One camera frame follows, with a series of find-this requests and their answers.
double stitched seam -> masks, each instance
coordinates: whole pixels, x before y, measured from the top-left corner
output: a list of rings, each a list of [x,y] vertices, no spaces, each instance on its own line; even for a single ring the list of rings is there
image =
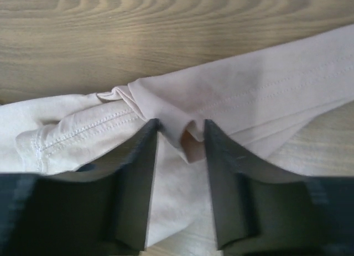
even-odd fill
[[[89,129],[92,129],[94,127],[97,127],[97,126],[99,126],[99,125],[101,125],[103,123],[106,123],[108,121],[111,121],[113,119],[116,119],[118,117],[121,117],[121,116],[124,116],[124,115],[127,115],[127,114],[131,114],[131,113],[133,113],[133,111],[131,109],[126,109],[126,110],[124,110],[122,112],[114,113],[113,115],[110,115],[108,117],[100,119],[97,122],[94,122],[94,123],[91,123],[90,125],[84,126],[84,127],[80,128],[78,130],[75,130],[74,132],[72,132],[72,133],[70,133],[68,135],[65,135],[63,137],[60,137],[60,138],[54,140],[53,142],[51,142],[51,143],[49,143],[47,145],[44,145],[43,147],[39,148],[39,151],[42,152],[42,151],[44,151],[44,150],[46,150],[46,149],[48,149],[48,148],[50,148],[50,147],[52,147],[52,146],[54,146],[54,145],[56,145],[58,143],[61,143],[61,142],[64,142],[66,140],[69,140],[71,138],[74,138],[75,136],[79,135],[82,132],[85,132],[85,131],[87,131]]]
[[[127,120],[125,120],[125,121],[121,121],[121,122],[115,123],[114,125],[111,125],[111,126],[109,126],[109,127],[107,127],[107,128],[104,128],[104,129],[102,129],[102,130],[99,130],[99,131],[97,131],[97,132],[94,132],[94,133],[90,134],[90,135],[87,136],[87,137],[81,137],[81,138],[79,138],[79,139],[72,140],[69,144],[65,144],[65,145],[62,145],[62,146],[56,148],[56,149],[53,150],[52,152],[49,152],[46,156],[47,156],[47,157],[50,157],[50,156],[53,155],[55,152],[57,152],[57,151],[59,151],[59,150],[62,150],[62,149],[64,149],[65,147],[68,147],[68,146],[70,146],[70,145],[72,145],[72,144],[74,144],[74,143],[80,142],[80,141],[82,141],[82,140],[85,140],[85,139],[88,139],[88,138],[90,138],[90,137],[93,137],[94,135],[103,133],[103,132],[105,132],[105,131],[107,131],[107,130],[109,130],[109,129],[115,128],[115,127],[117,127],[117,126],[123,125],[123,124],[128,123],[128,122],[136,121],[136,120],[138,120],[138,119],[140,119],[140,118],[139,118],[138,116],[136,116],[136,117],[134,117],[134,118],[127,119]]]
[[[353,70],[353,69],[354,69],[354,67],[353,67],[353,65],[351,65],[351,66],[349,66],[349,67],[347,67],[347,68],[345,68],[345,69],[343,69],[343,70],[341,70],[341,71],[339,71],[339,72],[337,72],[337,73],[335,73],[335,74],[317,78],[317,79],[314,80],[314,81],[309,81],[309,82],[307,82],[307,83],[303,83],[303,84],[301,84],[301,85],[299,85],[299,86],[297,86],[297,87],[288,88],[288,89],[285,89],[285,90],[282,90],[282,91],[273,93],[273,94],[271,94],[271,95],[267,95],[267,96],[265,96],[265,97],[263,97],[263,98],[258,98],[258,99],[255,99],[255,100],[252,100],[252,101],[249,101],[249,102],[246,102],[246,103],[240,103],[240,104],[237,105],[237,106],[229,107],[229,108],[224,109],[224,110],[221,110],[221,111],[213,111],[213,112],[211,112],[210,114],[208,114],[208,116],[206,116],[206,118],[207,118],[207,117],[211,117],[211,116],[216,115],[216,114],[219,114],[219,113],[231,111],[231,110],[234,110],[234,109],[236,109],[236,108],[243,107],[243,106],[245,106],[245,105],[253,104],[253,103],[258,102],[258,101],[267,100],[267,99],[272,99],[272,98],[275,98],[275,97],[279,96],[280,94],[283,94],[283,93],[286,93],[286,92],[295,91],[295,90],[299,90],[299,89],[301,89],[301,88],[303,88],[303,87],[305,87],[305,86],[309,86],[309,85],[312,85],[312,84],[314,84],[314,83],[319,83],[319,82],[321,82],[322,80],[325,80],[325,79],[336,78],[336,77],[340,76],[341,74],[344,74],[345,72],[351,71],[351,70]]]
[[[309,74],[309,73],[313,73],[313,72],[320,71],[320,70],[322,70],[322,69],[328,67],[328,66],[331,65],[331,64],[335,64],[335,63],[337,63],[337,62],[350,59],[350,58],[352,58],[353,56],[354,56],[354,54],[350,54],[350,55],[348,55],[348,56],[341,57],[341,58],[332,60],[332,61],[330,61],[330,62],[327,62],[327,63],[325,63],[325,64],[323,64],[323,65],[320,65],[320,66],[318,66],[318,67],[316,67],[316,68],[314,68],[314,69],[312,69],[312,70],[310,70],[310,71],[301,72],[301,73],[299,73],[299,74],[297,74],[297,75],[294,75],[294,76],[291,76],[291,77],[286,77],[286,78],[280,79],[280,80],[278,80],[278,81],[276,81],[276,82],[268,83],[268,84],[266,84],[266,85],[264,85],[264,86],[262,86],[262,87],[260,87],[260,88],[252,88],[252,89],[250,89],[250,90],[248,90],[248,91],[239,93],[239,94],[234,95],[234,96],[231,96],[231,97],[227,97],[227,98],[224,99],[224,100],[218,101],[218,102],[213,103],[213,104],[208,105],[208,106],[205,106],[205,107],[199,109],[197,112],[203,112],[203,111],[205,111],[205,110],[207,110],[207,109],[216,107],[216,106],[221,105],[221,104],[223,104],[223,103],[226,103],[227,101],[230,101],[230,100],[232,100],[232,99],[234,99],[234,98],[238,98],[238,97],[240,97],[240,96],[247,95],[247,94],[249,94],[249,93],[251,93],[251,92],[254,92],[254,91],[259,91],[259,90],[266,89],[266,88],[271,87],[271,86],[276,86],[276,85],[278,85],[278,84],[280,84],[280,83],[287,82],[287,81],[289,81],[290,79],[293,79],[293,78],[295,78],[295,77],[297,77],[297,76],[303,76],[303,75],[307,75],[307,74]]]

pink cloth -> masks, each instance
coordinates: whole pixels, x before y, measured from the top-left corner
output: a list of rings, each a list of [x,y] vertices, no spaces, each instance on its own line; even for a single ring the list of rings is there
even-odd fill
[[[148,243],[208,205],[202,130],[213,119],[266,158],[314,117],[354,100],[354,25],[312,38],[138,79],[111,92],[0,106],[0,172],[77,170],[159,118]],[[306,170],[346,175],[353,170]]]

